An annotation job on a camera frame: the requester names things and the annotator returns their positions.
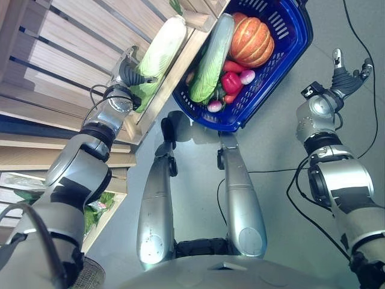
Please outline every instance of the black cable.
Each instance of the black cable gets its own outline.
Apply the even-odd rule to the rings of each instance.
[[[131,101],[131,98],[127,98],[125,96],[118,96],[118,95],[112,95],[112,96],[107,96],[106,98],[103,98],[102,100],[98,101],[97,103],[95,103],[87,112],[87,114],[85,115],[84,119],[83,119],[83,122],[82,122],[82,126],[81,128],[84,126],[84,123],[85,121],[87,120],[87,117],[90,115],[90,113],[99,105],[101,104],[102,102],[106,101],[107,99],[111,99],[111,98],[125,98],[125,99],[128,99],[129,101]]]
[[[92,91],[95,87],[104,87],[105,89],[108,88],[107,85],[103,85],[103,84],[95,84],[94,86],[92,86],[90,88],[90,98],[91,98],[91,101],[92,101],[92,104],[95,105],[95,100],[94,100],[94,97],[92,97]]]
[[[343,118],[338,111],[336,112],[336,114],[338,115],[338,118],[339,118],[339,126],[336,128],[336,131],[337,131],[338,129],[341,129],[343,127]]]
[[[37,212],[32,206],[25,203],[17,203],[6,207],[0,214],[0,220],[4,218],[9,211],[14,209],[22,209],[23,213],[26,213],[28,215],[29,219],[34,225],[36,232],[40,237],[40,241],[43,244],[44,252],[48,261],[48,267],[51,270],[52,283],[55,288],[67,288],[66,271],[60,261],[54,242],[52,241],[51,235],[49,234],[42,218],[37,214]]]
[[[303,165],[303,162],[305,162],[307,160],[307,157],[304,158],[300,164],[298,165],[297,167],[297,170],[295,171],[294,173],[294,176],[293,178],[291,179],[291,182],[288,186],[288,188],[286,189],[286,197],[288,197],[290,203],[293,205],[293,207],[306,219],[308,220],[311,224],[313,224],[317,229],[319,229],[335,246],[336,248],[340,251],[340,253],[349,261],[350,260],[350,257],[349,255],[337,244],[337,242],[321,227],[319,226],[315,221],[313,221],[310,217],[308,217],[307,215],[305,215],[300,209],[299,207],[297,207],[297,205],[294,203],[294,201],[291,199],[290,195],[289,195],[289,191],[291,189],[291,187],[293,186],[293,183],[295,181],[295,178],[297,177],[297,175],[300,173],[301,171],[301,165]]]
[[[221,186],[221,184],[224,182],[224,179],[222,181],[220,181],[220,183],[218,184],[218,188],[217,188],[217,202],[218,202],[218,208],[221,212],[221,215],[222,215],[222,218],[223,218],[223,221],[224,221],[224,224],[227,226],[227,222],[226,222],[226,218],[224,217],[224,214],[222,212],[222,208],[221,208],[221,204],[219,203],[219,187]]]
[[[372,65],[373,65],[373,107],[374,107],[374,117],[375,117],[375,133],[374,133],[373,140],[372,140],[371,144],[369,145],[369,147],[358,157],[358,158],[361,158],[373,147],[373,145],[377,139],[377,135],[378,135],[378,116],[377,116],[377,104],[376,104],[376,96],[375,96],[375,68],[374,68],[374,61],[373,61],[371,53],[369,52],[369,49],[362,42],[362,40],[357,35],[356,31],[354,30],[354,28],[352,26],[352,23],[351,23],[350,17],[349,17],[349,12],[347,9],[346,1],[345,0],[342,0],[342,1],[343,1],[343,8],[345,9],[346,19],[348,21],[351,32],[354,34],[356,39],[361,43],[362,47],[365,49],[366,53],[369,55],[369,58],[371,59]]]
[[[291,171],[291,170],[297,170],[297,169],[282,169],[282,170],[252,170],[248,173],[278,173],[278,172],[288,172],[288,171]],[[227,226],[227,222],[226,222],[226,218],[224,217],[224,214],[223,214],[223,211],[222,211],[222,207],[221,207],[221,204],[219,202],[219,188],[221,187],[221,184],[224,182],[224,179],[222,179],[222,181],[220,181],[220,183],[218,184],[218,187],[217,187],[217,203],[218,203],[218,208],[219,208],[219,211],[221,212],[221,215],[222,215],[222,218],[223,218],[223,221],[224,221],[224,224]]]
[[[300,193],[301,197],[303,197],[306,201],[308,201],[308,202],[312,203],[313,205],[316,205],[316,206],[318,206],[318,207],[320,207],[320,208],[322,208],[322,209],[325,209],[325,210],[331,212],[331,209],[330,209],[330,208],[325,207],[325,206],[322,206],[321,204],[315,202],[314,200],[309,199],[309,198],[306,196],[306,194],[305,194],[305,193],[301,190],[301,188],[300,188],[300,184],[298,183],[298,177],[300,176],[300,173],[301,173],[303,167],[307,164],[307,162],[308,162],[308,159],[307,159],[307,157],[306,157],[306,158],[305,158],[305,161],[302,161],[302,162],[300,163],[300,170],[298,171],[298,173],[297,173],[297,175],[296,175],[296,177],[295,177],[295,186],[297,187],[297,190],[298,190],[298,192]]]

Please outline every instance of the shopping basket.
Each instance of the shopping basket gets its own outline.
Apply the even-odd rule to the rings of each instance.
[[[226,105],[223,111],[210,113],[204,105],[190,100],[185,84],[188,72],[197,67],[202,58],[202,53],[199,52],[173,92],[181,109],[192,120],[217,131],[236,131],[239,127],[243,128],[311,44],[313,29],[305,8],[306,2],[307,0],[297,0],[297,3],[294,0],[231,0],[226,13],[241,12],[248,17],[258,17],[268,25],[275,44],[273,54],[267,63],[253,69],[255,79],[245,85],[232,104]]]

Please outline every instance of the blue basket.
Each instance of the blue basket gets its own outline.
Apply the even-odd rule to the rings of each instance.
[[[192,120],[217,131],[236,131],[246,125],[313,40],[312,24],[305,9],[307,0],[297,1],[298,5],[293,0],[230,2],[226,13],[241,12],[258,17],[268,25],[274,39],[274,51],[267,63],[253,69],[256,73],[253,82],[245,85],[234,102],[219,113],[210,113],[204,105],[191,101],[188,96],[185,80],[188,72],[197,67],[201,59],[199,52],[173,92],[178,105]]]

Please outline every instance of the basket handle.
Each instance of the basket handle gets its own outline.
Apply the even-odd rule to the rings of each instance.
[[[313,42],[313,26],[312,26],[312,21],[310,20],[310,16],[306,10],[306,3],[307,0],[296,0],[298,4],[298,9],[301,12],[303,19],[306,24],[306,30],[307,30],[307,36],[309,38],[309,44],[306,46],[309,47],[310,44]]]

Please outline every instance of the robot leg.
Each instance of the robot leg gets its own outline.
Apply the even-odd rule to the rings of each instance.
[[[258,199],[234,135],[222,133],[218,164],[226,170],[227,227],[234,254],[263,258],[267,240]]]
[[[167,137],[171,129],[171,122],[164,119],[165,142],[155,152],[140,207],[137,254],[146,270],[174,257],[170,177],[177,175],[177,167],[173,157],[175,144]]]

